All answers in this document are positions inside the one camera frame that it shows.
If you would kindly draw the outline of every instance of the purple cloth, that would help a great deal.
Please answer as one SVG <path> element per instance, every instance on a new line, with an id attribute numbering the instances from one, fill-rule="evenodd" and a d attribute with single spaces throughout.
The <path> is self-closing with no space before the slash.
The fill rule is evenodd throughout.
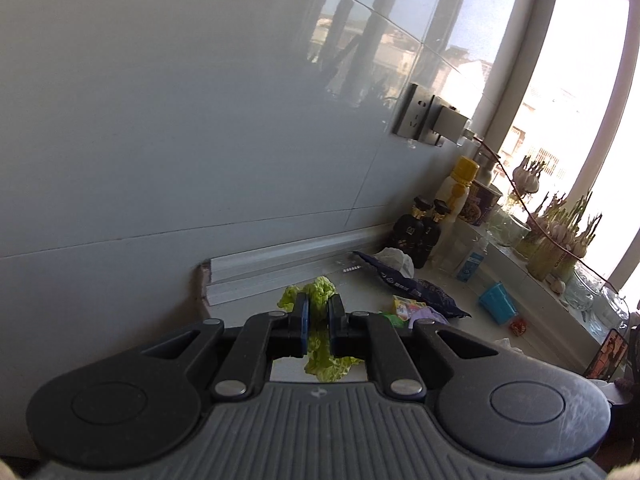
<path id="1" fill-rule="evenodd" d="M 430 306 L 425 306 L 414 312 L 409 320 L 409 328 L 414 327 L 414 321 L 416 319 L 433 319 L 436 323 L 442 323 L 444 325 L 448 325 L 449 321 L 439 312 L 433 310 Z"/>

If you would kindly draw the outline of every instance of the brown cord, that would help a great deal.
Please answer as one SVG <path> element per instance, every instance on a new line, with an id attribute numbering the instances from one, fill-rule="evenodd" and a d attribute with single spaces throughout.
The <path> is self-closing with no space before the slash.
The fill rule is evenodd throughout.
<path id="1" fill-rule="evenodd" d="M 518 197 L 518 200 L 520 201 L 520 203 L 522 204 L 522 207 L 524 208 L 524 211 L 526 211 L 527 215 L 529 215 L 529 218 L 531 219 L 531 221 L 536 225 L 536 227 L 538 229 L 540 229 L 540 232 L 545 235 L 546 238 L 548 238 L 549 240 L 551 240 L 551 242 L 558 247 L 559 249 L 563 250 L 566 254 L 568 254 L 569 256 L 574 257 L 576 260 L 578 260 L 581 264 L 583 264 L 585 267 L 587 267 L 587 269 L 589 269 L 591 272 L 593 272 L 596 276 L 598 276 L 611 290 L 613 290 L 617 295 L 620 295 L 620 293 L 618 292 L 618 290 L 611 285 L 611 282 L 609 280 L 607 280 L 606 278 L 603 278 L 601 275 L 599 275 L 595 270 L 591 269 L 590 266 L 588 266 L 581 258 L 578 258 L 578 256 L 576 256 L 575 254 L 573 254 L 571 251 L 565 249 L 564 247 L 562 247 L 562 245 L 560 245 L 558 242 L 556 242 L 551 236 L 548 235 L 548 233 L 546 232 L 545 229 L 543 229 L 542 227 L 540 227 L 540 224 L 538 224 L 538 221 L 536 220 L 536 218 L 529 212 L 529 209 L 527 209 L 527 205 L 524 203 L 524 201 L 522 200 L 522 197 L 520 196 L 520 194 L 518 193 L 518 190 L 516 189 L 516 185 L 513 183 L 513 180 L 511 180 L 509 178 L 509 175 L 507 174 L 507 170 L 504 169 L 504 166 L 502 165 L 502 163 L 500 162 L 500 157 L 494 152 L 494 150 L 492 150 L 491 148 L 489 148 L 489 146 L 487 145 L 486 142 L 484 142 L 484 140 L 482 139 L 478 139 L 477 137 L 474 137 L 474 140 L 477 140 L 480 144 L 482 144 L 482 146 L 484 146 L 484 148 L 491 153 L 492 157 L 495 159 L 495 161 L 500 165 L 500 168 L 502 169 L 502 171 L 504 172 L 504 176 L 507 177 L 507 180 L 509 181 L 509 184 L 511 184 L 511 187 L 513 187 L 513 191 L 516 193 L 516 196 Z"/>

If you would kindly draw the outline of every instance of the ribbed surface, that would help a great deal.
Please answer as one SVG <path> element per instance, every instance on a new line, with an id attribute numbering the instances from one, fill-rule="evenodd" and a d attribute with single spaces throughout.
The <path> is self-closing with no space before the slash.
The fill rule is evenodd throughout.
<path id="1" fill-rule="evenodd" d="M 122 472 L 49 464 L 38 479 L 80 480 L 596 480 L 590 462 L 537 472 L 481 462 L 452 446 L 427 411 L 369 383 L 268 383 L 218 406 L 197 436 L 162 460 Z"/>

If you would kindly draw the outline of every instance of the white tile wall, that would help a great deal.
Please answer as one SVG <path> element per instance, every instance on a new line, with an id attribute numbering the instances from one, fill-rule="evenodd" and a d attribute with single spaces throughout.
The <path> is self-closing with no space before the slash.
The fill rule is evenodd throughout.
<path id="1" fill-rule="evenodd" d="M 43 381 L 188 319 L 199 261 L 433 193 L 456 148 L 396 103 L 481 132 L 528 1 L 0 0 L 0 454 Z"/>

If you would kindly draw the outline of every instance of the white trim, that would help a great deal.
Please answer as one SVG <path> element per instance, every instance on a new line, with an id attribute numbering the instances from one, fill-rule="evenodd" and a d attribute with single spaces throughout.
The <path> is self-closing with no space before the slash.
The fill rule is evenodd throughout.
<path id="1" fill-rule="evenodd" d="M 500 150 L 529 87 L 555 6 L 556 0 L 533 1 L 520 51 L 484 137 L 484 141 L 495 152 Z"/>
<path id="2" fill-rule="evenodd" d="M 582 169 L 575 179 L 574 186 L 568 196 L 568 203 L 572 204 L 587 195 L 596 181 L 609 149 L 616 137 L 622 114 L 625 112 L 626 100 L 634 80 L 638 48 L 640 47 L 640 0 L 629 0 L 629 14 L 626 19 L 625 42 L 620 55 L 618 74 L 613 83 L 609 104 L 604 112 L 600 128 L 591 145 Z"/>
<path id="3" fill-rule="evenodd" d="M 336 256 L 378 247 L 390 229 L 384 224 L 212 258 L 205 274 L 207 303 L 240 300 L 348 267 Z"/>

